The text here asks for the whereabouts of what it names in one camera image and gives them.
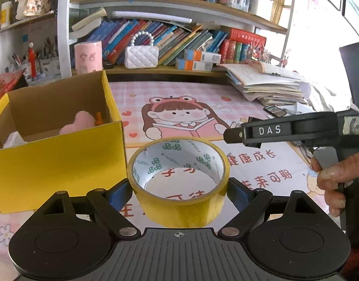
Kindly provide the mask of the person's right hand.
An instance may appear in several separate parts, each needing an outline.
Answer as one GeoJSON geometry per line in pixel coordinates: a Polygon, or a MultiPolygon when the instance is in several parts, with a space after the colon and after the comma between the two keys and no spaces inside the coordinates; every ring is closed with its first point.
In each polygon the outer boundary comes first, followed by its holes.
{"type": "Polygon", "coordinates": [[[352,154],[338,164],[322,169],[315,157],[311,159],[311,169],[317,172],[317,186],[325,191],[325,202],[333,217],[341,215],[346,207],[346,197],[337,191],[339,183],[347,183],[359,178],[359,152],[352,154]]]}

